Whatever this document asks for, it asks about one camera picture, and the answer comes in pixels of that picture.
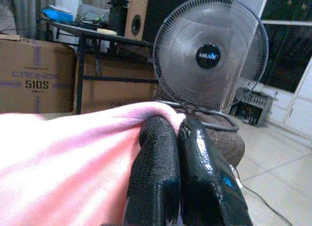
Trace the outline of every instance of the pink blanket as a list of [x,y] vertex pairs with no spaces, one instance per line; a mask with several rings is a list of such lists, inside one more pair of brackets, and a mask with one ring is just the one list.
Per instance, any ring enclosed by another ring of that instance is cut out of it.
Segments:
[[120,225],[141,125],[155,115],[176,132],[185,119],[154,102],[50,121],[0,115],[0,225]]

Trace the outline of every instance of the fan stand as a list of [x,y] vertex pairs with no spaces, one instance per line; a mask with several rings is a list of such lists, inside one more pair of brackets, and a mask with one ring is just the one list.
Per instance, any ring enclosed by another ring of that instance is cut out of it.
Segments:
[[234,122],[228,115],[220,112],[220,111],[216,111],[216,110],[209,110],[206,109],[204,107],[195,107],[195,106],[189,106],[187,107],[187,105],[181,105],[180,103],[175,103],[175,102],[171,102],[171,101],[156,101],[159,103],[164,103],[167,104],[173,108],[179,108],[179,109],[186,109],[188,114],[192,114],[195,112],[201,112],[204,113],[206,115],[218,115],[223,117],[227,122],[230,123],[231,127],[226,127],[226,126],[221,126],[221,125],[217,125],[217,124],[212,124],[212,123],[206,123],[206,122],[202,122],[202,124],[205,126],[205,128],[209,128],[209,129],[214,129],[216,131],[223,131],[223,132],[237,132],[239,130],[239,126],[236,122]]

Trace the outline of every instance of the electric fan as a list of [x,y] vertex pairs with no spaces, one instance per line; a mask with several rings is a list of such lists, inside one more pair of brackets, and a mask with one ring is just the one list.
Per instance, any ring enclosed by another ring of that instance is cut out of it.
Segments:
[[238,88],[252,91],[265,70],[268,38],[259,18],[235,0],[189,0],[163,22],[154,43],[154,69],[173,107],[226,118],[219,110],[240,101]]

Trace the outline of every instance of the blue object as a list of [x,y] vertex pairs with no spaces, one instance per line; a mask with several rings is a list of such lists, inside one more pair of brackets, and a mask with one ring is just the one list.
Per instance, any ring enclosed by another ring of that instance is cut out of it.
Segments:
[[42,9],[41,12],[44,13],[47,18],[56,22],[72,22],[74,20],[72,14],[68,14],[51,8]]

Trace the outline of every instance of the table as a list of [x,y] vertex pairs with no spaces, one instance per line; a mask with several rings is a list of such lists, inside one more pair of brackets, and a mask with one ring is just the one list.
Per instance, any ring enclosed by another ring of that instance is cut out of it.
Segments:
[[[147,41],[129,39],[129,38],[122,37],[122,36],[107,35],[107,34],[103,34],[101,32],[97,32],[94,30],[76,27],[76,26],[63,24],[63,23],[58,23],[54,21],[46,21],[46,22],[47,22],[47,33],[49,30],[49,25],[52,25],[56,27],[57,29],[68,32],[75,37],[79,37],[79,44],[78,44],[79,63],[78,63],[78,85],[77,85],[77,94],[76,94],[76,114],[81,114],[83,80],[157,83],[157,80],[151,80],[151,79],[136,79],[136,78],[102,76],[101,66],[100,66],[100,61],[99,61],[99,58],[100,58],[99,44],[97,40],[113,41],[113,42],[130,44],[130,45],[135,45],[135,46],[143,46],[147,48],[153,48],[153,43],[150,43]],[[96,76],[84,75],[83,73],[87,39],[92,40],[94,53],[96,55],[96,73],[97,73]]]

